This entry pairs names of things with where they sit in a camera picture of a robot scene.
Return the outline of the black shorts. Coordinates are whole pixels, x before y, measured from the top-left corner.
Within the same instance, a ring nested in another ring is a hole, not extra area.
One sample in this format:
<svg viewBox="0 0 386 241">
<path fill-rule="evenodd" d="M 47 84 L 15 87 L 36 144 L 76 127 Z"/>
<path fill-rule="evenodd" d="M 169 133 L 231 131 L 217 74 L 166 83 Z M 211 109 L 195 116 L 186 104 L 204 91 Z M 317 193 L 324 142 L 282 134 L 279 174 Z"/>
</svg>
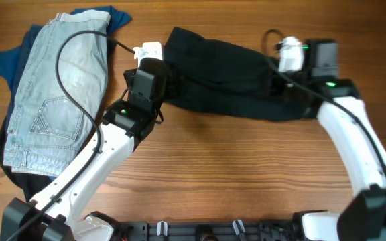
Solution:
<svg viewBox="0 0 386 241">
<path fill-rule="evenodd" d="M 255 50 L 174 27 L 164 62 L 174 70 L 176 85 L 166 102 L 193 112 L 293 121 L 316 118 L 307 95 L 287 86 Z"/>
</svg>

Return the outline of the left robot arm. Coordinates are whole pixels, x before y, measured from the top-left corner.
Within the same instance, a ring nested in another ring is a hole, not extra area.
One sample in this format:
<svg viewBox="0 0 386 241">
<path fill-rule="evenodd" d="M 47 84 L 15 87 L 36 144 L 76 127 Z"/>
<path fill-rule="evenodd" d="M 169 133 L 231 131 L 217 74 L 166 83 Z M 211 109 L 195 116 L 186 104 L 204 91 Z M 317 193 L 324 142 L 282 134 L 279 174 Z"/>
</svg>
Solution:
<svg viewBox="0 0 386 241">
<path fill-rule="evenodd" d="M 175 68 L 156 58 L 144 58 L 126 73 L 127 100 L 114 102 L 86 147 L 71 164 L 29 202 L 13 199 L 3 212 L 1 240 L 118 240 L 118 221 L 83 209 L 103 181 L 162 123 L 165 99 L 179 82 Z"/>
</svg>

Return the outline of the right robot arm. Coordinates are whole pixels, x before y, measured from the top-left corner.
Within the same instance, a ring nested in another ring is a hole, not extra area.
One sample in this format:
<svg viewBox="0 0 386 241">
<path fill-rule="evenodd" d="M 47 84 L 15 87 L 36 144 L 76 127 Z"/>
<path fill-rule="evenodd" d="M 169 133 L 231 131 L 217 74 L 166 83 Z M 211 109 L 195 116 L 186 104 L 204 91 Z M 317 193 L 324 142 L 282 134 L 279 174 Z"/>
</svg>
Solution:
<svg viewBox="0 0 386 241">
<path fill-rule="evenodd" d="M 352 80 L 338 77 L 338 44 L 331 39 L 277 44 L 270 67 L 307 94 L 348 173 L 353 200 L 341 213 L 307 211 L 293 218 L 298 240 L 386 240 L 386 150 Z"/>
</svg>

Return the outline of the light blue denim shorts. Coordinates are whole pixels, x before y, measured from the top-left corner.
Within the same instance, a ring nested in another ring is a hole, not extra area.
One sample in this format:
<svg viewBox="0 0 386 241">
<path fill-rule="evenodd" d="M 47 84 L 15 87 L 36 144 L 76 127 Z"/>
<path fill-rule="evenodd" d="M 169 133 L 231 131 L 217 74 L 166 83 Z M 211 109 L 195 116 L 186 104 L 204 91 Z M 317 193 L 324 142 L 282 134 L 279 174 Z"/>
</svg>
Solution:
<svg viewBox="0 0 386 241">
<path fill-rule="evenodd" d="M 14 173 L 58 176 L 92 129 L 108 81 L 110 15 L 59 13 L 38 33 L 14 100 L 3 164 Z"/>
</svg>

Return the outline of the blue t-shirt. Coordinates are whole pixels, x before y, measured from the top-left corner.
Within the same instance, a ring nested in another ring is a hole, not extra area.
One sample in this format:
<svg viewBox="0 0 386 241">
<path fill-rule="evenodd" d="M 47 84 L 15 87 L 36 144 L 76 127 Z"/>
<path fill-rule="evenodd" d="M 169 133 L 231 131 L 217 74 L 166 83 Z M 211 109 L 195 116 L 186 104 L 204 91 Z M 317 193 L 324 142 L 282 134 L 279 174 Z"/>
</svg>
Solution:
<svg viewBox="0 0 386 241">
<path fill-rule="evenodd" d="M 71 11 L 70 14 L 77 15 L 88 10 L 105 11 L 110 15 L 109 24 L 107 26 L 107 35 L 111 35 L 132 20 L 132 17 L 127 12 L 115 9 L 111 5 L 77 8 Z M 32 45 L 41 28 L 42 26 L 40 25 L 32 25 L 29 31 L 25 33 L 20 46 L 0 52 L 0 77 L 5 79 L 12 94 L 17 90 Z"/>
</svg>

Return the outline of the black garment under pile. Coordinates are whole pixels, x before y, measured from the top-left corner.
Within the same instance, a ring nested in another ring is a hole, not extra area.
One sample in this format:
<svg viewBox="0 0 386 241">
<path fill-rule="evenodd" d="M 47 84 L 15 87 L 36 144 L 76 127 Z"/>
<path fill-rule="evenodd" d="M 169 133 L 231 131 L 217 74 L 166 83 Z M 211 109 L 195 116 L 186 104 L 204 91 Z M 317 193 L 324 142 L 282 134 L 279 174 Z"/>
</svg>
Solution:
<svg viewBox="0 0 386 241">
<path fill-rule="evenodd" d="M 109 56 L 113 53 L 115 49 L 115 45 L 112 44 L 107 39 L 106 41 L 107 41 L 107 65 L 108 65 Z M 38 175 L 38 174 L 30 174 L 30 173 L 14 173 L 12 172 L 10 167 L 5 166 L 3 164 L 3 150 L 7 140 L 7 129 L 8 129 L 11 114 L 13 113 L 16 93 L 17 93 L 17 90 L 13 94 L 11 93 L 11 101 L 9 103 L 7 116 L 5 117 L 5 122 L 3 123 L 0 130 L 0 166 L 2 166 L 2 169 L 4 170 L 8 178 L 10 178 L 10 180 L 12 180 L 14 184 L 16 184 L 18 187 L 20 187 L 23 190 L 26 200 L 30 200 L 36 193 L 40 192 L 49 184 L 51 184 L 51 182 L 55 178 L 57 178 L 57 176 L 47 176 L 47 175 Z M 91 132 L 93 132 L 94 131 L 93 125 L 95 123 L 96 117 L 91 117 L 91 115 L 84 108 L 81 108 L 80 111 L 92 123 Z"/>
</svg>

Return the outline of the left white rail clip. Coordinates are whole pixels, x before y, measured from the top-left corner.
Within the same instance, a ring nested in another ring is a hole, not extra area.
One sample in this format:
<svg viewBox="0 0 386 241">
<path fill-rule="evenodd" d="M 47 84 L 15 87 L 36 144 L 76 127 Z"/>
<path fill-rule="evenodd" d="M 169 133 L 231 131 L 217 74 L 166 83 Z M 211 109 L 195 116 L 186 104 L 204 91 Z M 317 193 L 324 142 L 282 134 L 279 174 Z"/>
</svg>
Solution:
<svg viewBox="0 0 386 241">
<path fill-rule="evenodd" d="M 165 221 L 160 221 L 156 226 L 157 236 L 167 236 L 168 235 L 168 223 Z"/>
</svg>

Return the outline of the white rail clip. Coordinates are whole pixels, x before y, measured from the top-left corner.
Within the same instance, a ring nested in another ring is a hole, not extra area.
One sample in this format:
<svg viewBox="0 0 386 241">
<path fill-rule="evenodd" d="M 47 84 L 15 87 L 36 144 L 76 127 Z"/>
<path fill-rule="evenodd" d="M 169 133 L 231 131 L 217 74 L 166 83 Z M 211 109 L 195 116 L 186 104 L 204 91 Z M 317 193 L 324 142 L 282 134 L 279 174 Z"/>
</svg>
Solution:
<svg viewBox="0 0 386 241">
<path fill-rule="evenodd" d="M 245 233 L 245 227 L 243 225 L 243 221 L 240 219 L 236 219 L 232 222 L 233 230 L 237 236 Z"/>
<path fill-rule="evenodd" d="M 160 221 L 156 226 L 157 236 L 167 236 L 168 235 L 168 223 L 165 221 Z"/>
</svg>

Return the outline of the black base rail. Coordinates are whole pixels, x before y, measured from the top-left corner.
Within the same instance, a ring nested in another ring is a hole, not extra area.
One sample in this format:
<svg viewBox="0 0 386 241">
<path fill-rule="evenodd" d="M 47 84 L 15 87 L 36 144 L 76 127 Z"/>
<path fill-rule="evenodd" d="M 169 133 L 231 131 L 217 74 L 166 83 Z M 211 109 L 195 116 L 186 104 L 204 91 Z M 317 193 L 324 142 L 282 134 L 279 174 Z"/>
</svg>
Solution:
<svg viewBox="0 0 386 241">
<path fill-rule="evenodd" d="M 292 220 L 244 222 L 245 233 L 237 236 L 232 222 L 168 223 L 168 235 L 157 236 L 157 223 L 122 222 L 116 240 L 189 241 L 189 240 L 306 240 L 300 225 Z"/>
</svg>

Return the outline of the right white rail clip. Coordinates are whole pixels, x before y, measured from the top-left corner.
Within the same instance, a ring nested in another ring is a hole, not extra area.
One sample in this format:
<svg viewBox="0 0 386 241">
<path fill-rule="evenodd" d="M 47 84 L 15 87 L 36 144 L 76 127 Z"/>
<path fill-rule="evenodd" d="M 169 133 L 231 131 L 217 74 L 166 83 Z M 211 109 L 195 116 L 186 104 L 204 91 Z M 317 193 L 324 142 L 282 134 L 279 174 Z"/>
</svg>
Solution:
<svg viewBox="0 0 386 241">
<path fill-rule="evenodd" d="M 240 219 L 236 219 L 232 222 L 233 230 L 237 236 L 245 233 L 245 227 L 243 225 L 243 221 Z"/>
</svg>

